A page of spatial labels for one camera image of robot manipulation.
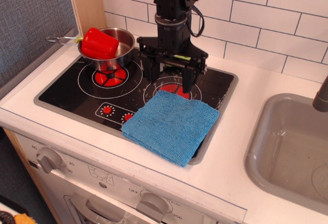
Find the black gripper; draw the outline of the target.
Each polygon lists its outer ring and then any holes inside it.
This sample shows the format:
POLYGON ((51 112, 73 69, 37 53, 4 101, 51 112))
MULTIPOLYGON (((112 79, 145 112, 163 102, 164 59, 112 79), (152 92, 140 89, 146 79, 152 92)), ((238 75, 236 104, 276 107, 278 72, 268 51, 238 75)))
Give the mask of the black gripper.
POLYGON ((190 20, 157 20, 156 37, 139 37, 140 54, 145 77, 151 83, 160 76, 161 57, 182 55, 191 57, 190 64, 183 69, 183 92, 191 91, 199 74, 206 72, 208 54, 191 43, 191 37, 199 37, 202 31, 195 34, 190 20))

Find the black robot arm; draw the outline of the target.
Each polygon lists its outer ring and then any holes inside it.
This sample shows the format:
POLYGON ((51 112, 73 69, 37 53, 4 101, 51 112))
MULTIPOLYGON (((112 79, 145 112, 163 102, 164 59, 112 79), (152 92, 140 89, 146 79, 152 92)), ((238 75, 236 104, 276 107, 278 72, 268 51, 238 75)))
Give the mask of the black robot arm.
POLYGON ((156 37, 139 37, 139 57, 147 80, 154 83, 160 76, 161 65, 182 70, 182 87, 189 92, 199 74, 206 71, 208 54, 195 47, 191 37, 201 36, 191 28, 192 12, 202 16, 195 7, 198 0, 154 0, 156 5, 156 37))

